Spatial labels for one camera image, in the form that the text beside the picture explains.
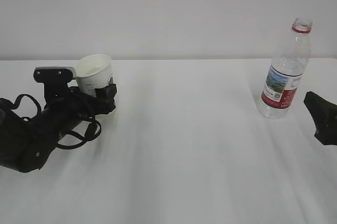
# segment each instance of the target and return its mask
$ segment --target cup rim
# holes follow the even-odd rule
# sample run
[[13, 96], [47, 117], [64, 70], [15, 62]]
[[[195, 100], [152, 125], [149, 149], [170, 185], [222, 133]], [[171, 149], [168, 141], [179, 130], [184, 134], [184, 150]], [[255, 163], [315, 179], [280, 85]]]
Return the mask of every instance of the cup rim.
[[94, 56], [104, 56], [105, 58], [109, 58], [110, 61], [109, 61], [109, 63], [108, 63], [106, 66], [100, 68], [100, 69], [97, 70], [96, 72], [93, 72], [93, 73], [91, 73], [91, 74], [89, 74], [89, 75], [80, 76], [80, 75], [78, 75], [78, 73], [76, 72], [76, 77], [77, 77], [77, 78], [88, 78], [88, 77], [91, 77], [91, 76], [97, 74], [98, 72], [103, 71], [106, 67], [109, 67], [109, 65], [111, 64], [111, 56], [109, 56], [109, 55], [107, 55], [107, 54], [94, 54], [94, 55], [89, 55], [89, 56], [86, 56], [86, 57], [81, 58], [81, 59], [77, 62], [76, 66], [75, 66], [75, 71], [76, 71], [76, 69], [78, 68], [78, 66], [80, 65], [80, 63], [81, 63], [82, 60], [85, 60], [85, 59], [87, 59], [87, 58], [94, 57]]

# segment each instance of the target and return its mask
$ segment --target bottle label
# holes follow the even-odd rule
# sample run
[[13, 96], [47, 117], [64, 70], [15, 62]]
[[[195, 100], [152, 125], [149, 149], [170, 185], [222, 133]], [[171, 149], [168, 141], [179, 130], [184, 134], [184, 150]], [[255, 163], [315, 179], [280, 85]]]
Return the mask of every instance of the bottle label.
[[271, 66], [262, 91], [262, 100], [274, 108], [289, 107], [301, 78], [302, 74], [297, 76], [282, 74]]

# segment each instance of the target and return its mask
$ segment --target black cable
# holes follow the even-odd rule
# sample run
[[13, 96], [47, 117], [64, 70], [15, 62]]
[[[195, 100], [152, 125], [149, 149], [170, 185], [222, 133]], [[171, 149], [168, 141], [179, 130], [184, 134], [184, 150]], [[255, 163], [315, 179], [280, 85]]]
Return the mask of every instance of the black cable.
[[[95, 140], [98, 136], [100, 136], [100, 134], [102, 132], [102, 125], [100, 124], [99, 121], [96, 120], [95, 113], [93, 112], [93, 110], [92, 110], [91, 106], [88, 104], [88, 102], [81, 95], [78, 95], [76, 93], [72, 93], [72, 94], [73, 94], [73, 96], [77, 97], [84, 104], [84, 106], [86, 107], [86, 109], [89, 112], [89, 118], [88, 119], [84, 119], [84, 118], [80, 118], [80, 119], [83, 120], [83, 121], [88, 121], [88, 122], [90, 122], [90, 124], [88, 125], [86, 133], [85, 133], [84, 136], [82, 136], [79, 133], [77, 133], [75, 131], [72, 131], [72, 130], [68, 131], [68, 132], [65, 132], [66, 135], [71, 135], [73, 137], [76, 137], [77, 139], [81, 140], [82, 142], [79, 142], [78, 144], [75, 144], [75, 145], [62, 145], [62, 144], [57, 143], [56, 147], [59, 148], [59, 149], [72, 150], [72, 149], [82, 147], [88, 141]], [[95, 130], [94, 132], [90, 132], [90, 129], [93, 128], [92, 125], [96, 125], [96, 127], [94, 128], [94, 130]]]

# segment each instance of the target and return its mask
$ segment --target black strap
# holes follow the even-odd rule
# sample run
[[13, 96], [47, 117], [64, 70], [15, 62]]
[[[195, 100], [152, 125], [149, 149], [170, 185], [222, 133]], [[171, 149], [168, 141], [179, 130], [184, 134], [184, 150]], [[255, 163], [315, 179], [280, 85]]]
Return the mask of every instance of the black strap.
[[37, 113], [36, 115], [39, 115], [41, 114], [42, 112], [42, 109], [41, 109], [41, 106], [40, 104], [38, 103], [38, 101], [31, 95], [29, 94], [20, 94], [14, 103], [12, 103], [10, 100], [8, 99], [4, 99], [4, 98], [0, 98], [0, 100], [5, 103], [5, 105], [10, 109], [10, 110], [16, 110], [19, 106], [20, 106], [20, 103], [21, 103], [21, 100], [23, 97], [28, 97], [29, 99], [32, 100], [32, 102], [36, 105], [36, 109], [37, 109]]

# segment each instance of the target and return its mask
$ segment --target bottle neck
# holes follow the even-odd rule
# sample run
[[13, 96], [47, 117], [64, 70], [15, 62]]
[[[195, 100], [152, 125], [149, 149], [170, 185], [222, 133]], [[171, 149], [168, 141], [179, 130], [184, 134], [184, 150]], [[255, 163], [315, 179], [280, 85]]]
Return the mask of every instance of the bottle neck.
[[311, 27], [299, 26], [299, 25], [294, 23], [293, 26], [292, 26], [292, 30], [296, 33], [299, 33], [299, 34], [309, 34], [310, 31], [311, 31]]

